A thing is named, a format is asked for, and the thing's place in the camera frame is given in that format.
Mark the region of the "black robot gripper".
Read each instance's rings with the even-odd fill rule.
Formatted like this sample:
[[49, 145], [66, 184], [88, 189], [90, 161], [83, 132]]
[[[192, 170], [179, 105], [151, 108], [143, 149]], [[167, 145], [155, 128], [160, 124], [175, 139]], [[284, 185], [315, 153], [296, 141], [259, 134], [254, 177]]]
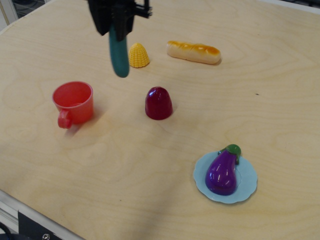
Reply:
[[135, 0], [88, 0], [89, 10], [97, 31], [104, 36], [110, 30], [112, 23], [116, 32], [116, 40], [123, 41], [133, 29], [134, 16], [149, 18], [153, 14], [150, 2], [143, 4]]

